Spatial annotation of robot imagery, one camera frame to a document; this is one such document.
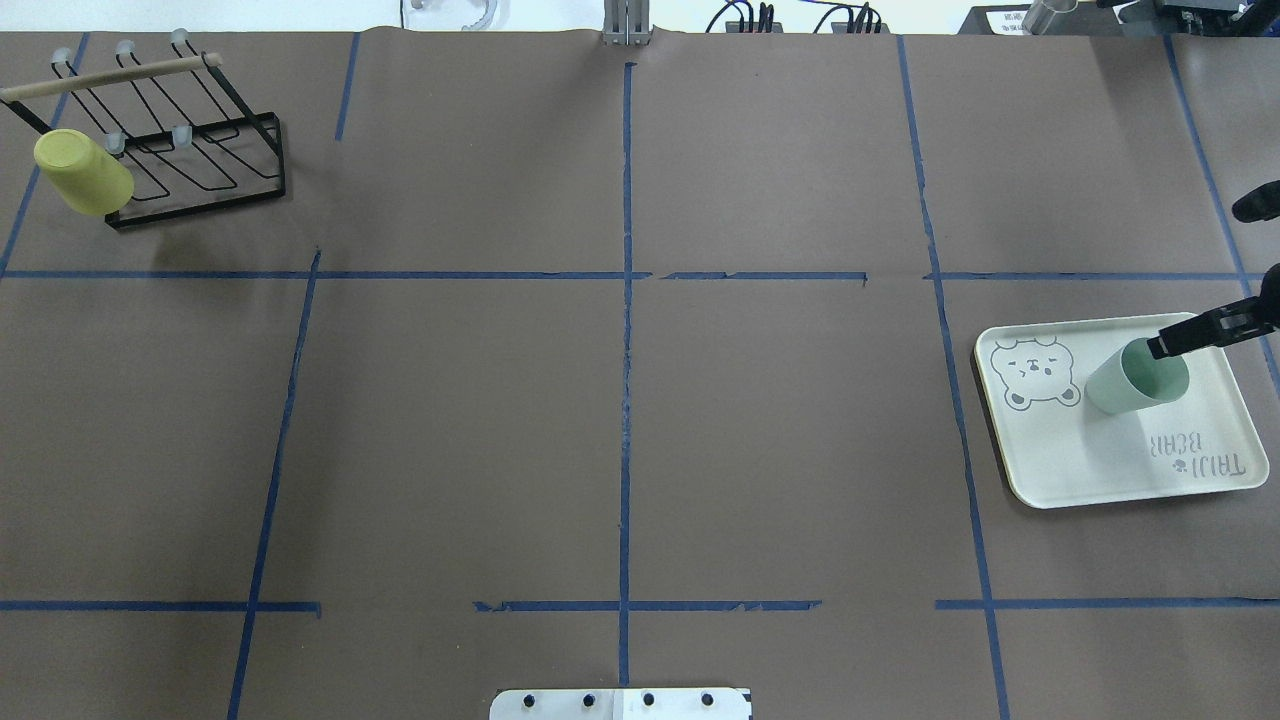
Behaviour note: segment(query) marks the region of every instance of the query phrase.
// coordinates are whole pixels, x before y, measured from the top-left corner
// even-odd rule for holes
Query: cup
[[[40,170],[77,213],[110,215],[133,195],[129,169],[79,131],[46,132],[35,154]]]
[[[1032,35],[1050,35],[1059,28],[1079,0],[1036,0],[1023,15],[1023,29]]]
[[[1172,402],[1190,386],[1187,361],[1156,360],[1146,338],[1129,341],[1089,375],[1084,395],[1107,415]]]

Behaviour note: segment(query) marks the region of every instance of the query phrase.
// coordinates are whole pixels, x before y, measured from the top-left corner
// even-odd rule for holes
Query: label
[[[987,13],[987,24],[996,35],[1030,35],[1023,29],[1023,18],[1025,17],[1027,10],[998,10]]]
[[[1151,436],[1151,456],[1170,464],[1175,473],[1201,478],[1238,478],[1249,471],[1236,452],[1204,454],[1198,432]]]

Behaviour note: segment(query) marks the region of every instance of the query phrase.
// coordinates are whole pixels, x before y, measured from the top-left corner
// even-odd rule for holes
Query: bear illustration
[[[1073,364],[1071,351],[1057,338],[1019,340],[1012,345],[997,341],[991,354],[991,366],[1005,383],[1005,402],[1014,410],[1050,400],[1066,407],[1080,402],[1080,388],[1071,380]]]

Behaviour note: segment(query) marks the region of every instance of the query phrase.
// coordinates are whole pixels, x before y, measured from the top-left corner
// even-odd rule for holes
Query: green cup
[[[1107,415],[1172,402],[1187,393],[1190,373],[1181,357],[1156,360],[1147,340],[1129,341],[1089,375],[1084,395]]]

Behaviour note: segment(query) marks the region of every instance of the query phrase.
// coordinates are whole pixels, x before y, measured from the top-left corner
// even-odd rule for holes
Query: tray
[[[1219,347],[1183,356],[1192,382],[1174,402],[1107,415],[1084,397],[1089,375],[1124,343],[1190,316],[1011,325],[978,336],[980,389],[1019,500],[1068,507],[1266,482],[1262,441]]]

